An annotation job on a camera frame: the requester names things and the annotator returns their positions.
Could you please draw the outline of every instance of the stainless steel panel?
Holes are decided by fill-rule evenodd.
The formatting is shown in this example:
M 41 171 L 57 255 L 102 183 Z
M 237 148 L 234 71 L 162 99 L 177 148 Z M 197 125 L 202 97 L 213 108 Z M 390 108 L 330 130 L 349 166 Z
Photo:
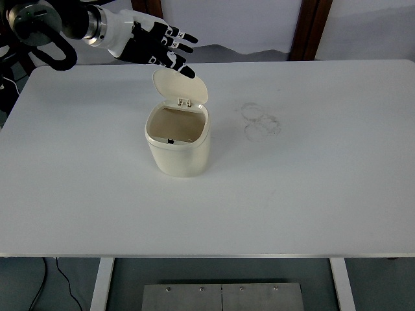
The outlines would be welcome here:
M 223 311 L 304 311 L 300 284 L 223 284 Z
M 222 311 L 220 284 L 144 286 L 142 311 Z

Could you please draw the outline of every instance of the floor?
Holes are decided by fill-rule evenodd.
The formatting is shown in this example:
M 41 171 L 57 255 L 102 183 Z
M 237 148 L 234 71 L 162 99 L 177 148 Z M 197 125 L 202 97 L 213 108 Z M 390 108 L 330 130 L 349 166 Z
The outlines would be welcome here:
M 201 47 L 189 62 L 283 61 L 278 51 L 240 55 L 218 45 Z M 13 68 L 19 89 L 27 77 Z M 0 113 L 0 126 L 6 115 Z M 33 310 L 79 310 L 53 258 L 46 259 L 47 279 Z M 89 310 L 99 259 L 61 258 L 72 294 Z M 415 310 L 415 259 L 347 259 L 357 311 Z M 0 258 L 0 310 L 28 310 L 44 275 L 41 258 Z M 338 310 L 327 259 L 117 259 L 107 311 L 141 310 L 144 284 L 170 282 L 299 282 L 306 311 Z

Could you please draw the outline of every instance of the white trash bin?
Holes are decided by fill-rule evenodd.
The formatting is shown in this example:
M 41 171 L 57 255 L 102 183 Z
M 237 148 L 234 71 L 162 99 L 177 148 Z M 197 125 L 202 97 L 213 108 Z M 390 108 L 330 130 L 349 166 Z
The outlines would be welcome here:
M 201 174 L 210 151 L 210 118 L 203 106 L 208 101 L 205 83 L 173 69 L 157 70 L 153 82 L 167 99 L 151 111 L 145 125 L 145 136 L 158 167 L 176 177 Z

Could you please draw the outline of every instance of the black cable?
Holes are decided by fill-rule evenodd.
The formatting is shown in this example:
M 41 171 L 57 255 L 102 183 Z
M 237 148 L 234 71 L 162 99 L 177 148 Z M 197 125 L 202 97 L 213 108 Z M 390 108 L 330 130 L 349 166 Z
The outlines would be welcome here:
M 95 1 L 81 1 L 83 5 L 106 5 L 114 2 L 115 0 L 95 0 Z
M 43 281 L 41 282 L 41 285 L 40 285 L 40 288 L 38 290 L 38 293 L 36 294 L 36 296 L 34 296 L 34 299 L 33 299 L 32 303 L 30 304 L 29 311 L 32 310 L 32 307 L 34 307 L 34 304 L 35 304 L 35 302 L 36 302 L 36 300 L 37 300 L 40 292 L 42 291 L 43 287 L 45 287 L 45 281 L 46 281 L 46 276 L 47 276 L 47 266 L 46 266 L 46 259 L 45 259 L 45 257 L 42 257 L 42 259 L 43 259 L 43 265 L 45 266 L 45 273 L 43 274 Z
M 83 311 L 83 309 L 82 309 L 82 307 L 81 307 L 81 305 L 80 305 L 80 303 L 79 303 L 79 301 L 78 301 L 78 299 L 76 299 L 75 298 L 75 296 L 74 295 L 72 295 L 72 291 L 71 291 L 71 282 L 69 282 L 69 279 L 67 278 L 67 276 L 61 271 L 61 269 L 59 268 L 59 265 L 58 265 L 58 257 L 55 257 L 55 259 L 56 259 L 56 267 L 58 268 L 58 271 L 60 272 L 60 274 L 62 274 L 63 276 L 64 276 L 64 278 L 66 279 L 66 281 L 67 281 L 67 284 L 68 284 L 68 286 L 69 286 L 69 294 L 71 295 L 71 297 L 73 298 L 73 300 L 75 300 L 76 302 L 77 302 L 77 304 L 78 304 L 78 306 L 79 306 L 79 309 L 80 309 L 80 311 Z

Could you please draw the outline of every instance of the white wall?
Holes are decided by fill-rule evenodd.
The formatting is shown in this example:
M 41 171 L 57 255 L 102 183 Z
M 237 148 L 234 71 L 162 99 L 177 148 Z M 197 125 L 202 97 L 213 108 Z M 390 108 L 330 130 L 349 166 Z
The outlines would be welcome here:
M 333 0 L 316 58 L 415 61 L 415 0 Z
M 161 0 L 165 20 L 193 34 L 198 46 L 219 44 L 239 53 L 289 52 L 301 0 Z

